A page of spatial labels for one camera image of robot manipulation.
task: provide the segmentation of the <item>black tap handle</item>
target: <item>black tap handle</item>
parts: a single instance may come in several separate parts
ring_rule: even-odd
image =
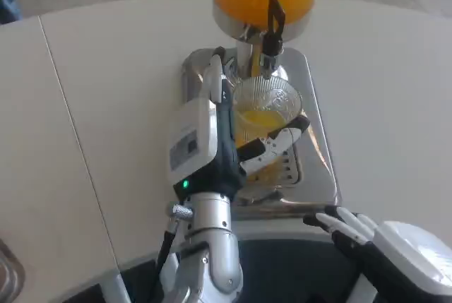
[[[276,20],[278,28],[274,29]],[[285,25],[285,12],[278,0],[268,0],[268,31],[263,36],[262,52],[267,56],[277,56],[283,48],[283,31]]]
[[[278,23],[276,32],[273,29],[273,19]],[[268,31],[279,37],[283,35],[285,25],[285,12],[278,0],[268,0]]]

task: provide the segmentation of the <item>white table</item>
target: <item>white table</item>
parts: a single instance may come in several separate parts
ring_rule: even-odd
[[[33,87],[42,90],[42,94],[40,100],[28,104],[36,109],[53,95],[56,99],[50,108],[60,112],[47,110],[46,121],[35,118],[34,112],[2,113],[3,121],[5,117],[24,124],[17,126],[14,139],[8,141],[1,136],[0,144],[10,145],[11,154],[20,155],[27,146],[18,133],[39,128],[38,124],[44,122],[49,133],[43,136],[49,143],[61,140],[58,153],[64,148],[73,149],[66,159],[46,155],[44,162],[58,167],[58,172],[47,172],[41,178],[44,183],[53,183],[33,190],[25,188],[21,194],[21,201],[26,201],[23,198],[27,196],[36,201],[33,196],[37,190],[50,192],[46,206],[39,208],[40,214],[50,220],[53,213],[59,213],[59,227],[83,226],[79,232],[73,228],[64,231],[68,241],[88,245],[93,236],[98,238],[91,250],[74,248],[78,255],[83,253],[91,259],[90,269],[69,277],[72,266],[80,269],[79,258],[71,254],[64,263],[58,263],[54,275],[64,283],[71,281],[77,287],[90,276],[115,269],[107,251],[109,242],[102,218],[95,207],[95,194],[120,268],[148,259],[159,249],[166,225],[164,207],[174,198],[162,158],[168,119],[181,104],[180,65],[199,47],[234,45],[214,23],[210,5],[210,0],[131,0],[40,18],[59,80],[44,50],[40,64],[45,69],[33,72]],[[46,49],[45,42],[35,34],[40,37],[36,41],[41,42],[36,48],[31,47],[30,37],[20,32],[22,28],[38,27],[37,22],[27,20],[0,29],[2,75],[3,66],[8,64],[7,76],[0,79],[1,89],[19,75],[24,81],[17,85],[18,94],[32,79],[31,71],[23,70],[24,61],[30,62],[36,52]],[[10,49],[5,47],[5,36],[23,44],[6,58],[5,52]],[[450,20],[361,1],[317,0],[304,34],[287,44],[305,53],[311,65],[344,205],[377,220],[412,222],[452,244],[448,228],[452,201],[448,170],[452,153],[448,142],[452,129],[448,116],[452,90],[450,43]],[[25,50],[30,50],[30,54],[23,57]],[[16,57],[24,61],[18,64]],[[53,92],[44,87],[46,82]],[[83,156],[71,130],[64,99]],[[17,100],[7,99],[6,106],[17,104]],[[61,133],[49,126],[56,127],[55,123],[66,131]],[[35,145],[45,151],[42,144],[45,141],[35,140]],[[93,184],[83,168],[84,160]],[[33,174],[33,168],[43,167],[44,162],[35,157],[20,173]],[[61,209],[58,190],[61,182],[69,181],[65,196],[71,196],[79,206],[89,206],[91,215],[77,207]],[[23,188],[19,179],[14,180],[14,186]],[[19,206],[22,202],[16,199],[15,203]],[[10,206],[4,201],[0,206],[2,217],[20,216],[6,210],[4,207]],[[11,241],[19,258],[30,260],[32,265],[25,265],[27,271],[36,269],[33,262],[39,259],[41,248],[56,248],[54,243],[47,245],[38,240],[27,255],[23,240],[41,231],[40,226],[24,225],[21,230],[13,230],[11,223],[4,229],[4,221],[5,218],[0,225],[0,238]],[[296,220],[237,225],[244,237],[305,229]],[[56,241],[56,235],[55,232],[48,238]],[[53,265],[40,265],[42,270],[36,281],[50,283],[48,270]],[[55,285],[42,297],[56,297],[67,287]],[[34,290],[36,295],[41,290],[26,289]],[[29,297],[21,297],[22,302],[31,302]]]

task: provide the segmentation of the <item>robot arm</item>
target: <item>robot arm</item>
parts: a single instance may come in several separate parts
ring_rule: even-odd
[[[304,222],[330,233],[386,301],[452,302],[452,250],[422,228],[389,221],[377,225],[341,207],[306,216]]]

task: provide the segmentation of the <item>robot finger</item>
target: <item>robot finger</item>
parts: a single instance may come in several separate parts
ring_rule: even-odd
[[[362,213],[358,213],[357,218],[362,224],[366,225],[372,231],[375,231],[379,227],[371,218],[363,215]]]

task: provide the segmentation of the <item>clear plastic cup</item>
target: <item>clear plastic cup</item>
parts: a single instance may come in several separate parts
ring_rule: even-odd
[[[262,76],[238,83],[233,95],[236,146],[284,127],[302,111],[302,98],[286,80]]]

